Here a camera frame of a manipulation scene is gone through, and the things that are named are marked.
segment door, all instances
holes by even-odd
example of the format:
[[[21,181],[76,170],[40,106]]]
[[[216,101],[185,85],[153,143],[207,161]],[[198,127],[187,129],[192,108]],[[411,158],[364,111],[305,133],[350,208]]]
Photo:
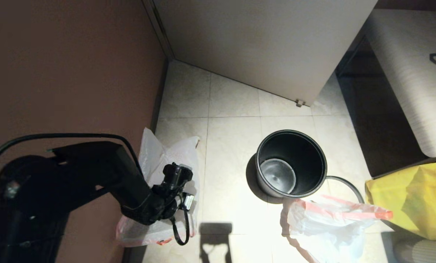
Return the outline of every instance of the door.
[[[183,62],[311,105],[376,0],[153,0]]]

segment camera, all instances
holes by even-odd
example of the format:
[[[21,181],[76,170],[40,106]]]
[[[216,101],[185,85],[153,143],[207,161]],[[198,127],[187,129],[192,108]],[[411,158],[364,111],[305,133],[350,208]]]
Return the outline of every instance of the camera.
[[[161,219],[170,219],[178,209],[190,210],[194,196],[184,193],[184,185],[192,180],[192,170],[186,165],[167,164],[163,168],[164,179],[153,185],[152,191],[165,200],[165,209]]]

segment plastic bag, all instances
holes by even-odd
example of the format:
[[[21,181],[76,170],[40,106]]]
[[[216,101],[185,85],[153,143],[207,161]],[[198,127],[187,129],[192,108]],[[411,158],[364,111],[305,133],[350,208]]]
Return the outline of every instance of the plastic bag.
[[[330,196],[317,202],[296,199],[288,211],[290,237],[318,262],[358,262],[363,254],[364,230],[392,211]]]
[[[436,240],[436,163],[417,165],[366,183],[369,203],[395,213],[392,223]]]
[[[199,138],[191,137],[175,143],[171,148],[165,148],[153,135],[152,131],[145,128],[142,137],[142,146],[138,161],[141,165],[145,180],[150,187],[161,184],[163,181],[163,168],[166,164],[175,162],[185,164],[192,168],[192,181],[186,183],[184,192],[194,195],[194,201],[188,212],[190,237],[195,236],[198,218],[198,155],[196,145]],[[179,235],[184,238],[185,217],[184,211],[178,210],[174,216]],[[128,217],[122,216],[116,227],[116,239],[124,247],[144,246],[158,243],[163,245],[174,238],[173,226],[169,220],[161,220],[150,226],[144,226]]]

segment wall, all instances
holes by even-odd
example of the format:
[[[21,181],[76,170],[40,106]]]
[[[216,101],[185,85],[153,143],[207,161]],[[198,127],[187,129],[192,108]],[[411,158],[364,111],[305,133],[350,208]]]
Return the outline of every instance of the wall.
[[[137,0],[0,0],[0,145],[30,133],[123,135],[139,150],[165,57]],[[0,162],[76,142],[24,143]],[[120,262],[119,205],[71,213],[58,263]]]
[[[378,0],[375,8],[436,11],[436,0]]]

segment trash can rim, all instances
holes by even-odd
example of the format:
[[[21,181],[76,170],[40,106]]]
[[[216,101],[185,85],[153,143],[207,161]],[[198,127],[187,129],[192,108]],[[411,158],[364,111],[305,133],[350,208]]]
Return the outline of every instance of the trash can rim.
[[[323,175],[320,178],[320,181],[318,182],[317,186],[314,189],[312,189],[311,191],[308,191],[308,192],[302,193],[302,194],[298,194],[298,195],[288,194],[288,193],[285,193],[285,192],[280,191],[277,188],[275,188],[263,176],[263,172],[262,172],[262,169],[260,168],[260,163],[259,163],[260,151],[261,151],[263,145],[265,145],[265,143],[268,142],[271,138],[273,138],[277,135],[282,135],[282,134],[291,134],[291,135],[300,136],[300,137],[306,139],[308,142],[310,142],[314,146],[314,148],[317,150],[317,153],[318,153],[320,159],[322,160],[322,165],[324,166],[323,167]],[[303,197],[306,197],[306,196],[309,196],[309,195],[315,193],[320,187],[322,187],[322,184],[324,183],[326,175],[327,175],[327,160],[325,158],[324,152],[322,151],[322,148],[320,148],[318,143],[313,138],[311,138],[309,135],[306,135],[305,133],[302,133],[302,132],[297,131],[297,130],[277,130],[277,131],[271,133],[270,135],[268,135],[267,137],[265,137],[265,139],[263,139],[263,141],[260,142],[260,145],[257,149],[257,153],[255,154],[255,165],[257,167],[257,176],[262,178],[263,181],[266,183],[266,185],[268,185],[273,191],[275,191],[283,196],[289,197],[289,198],[303,198]]]

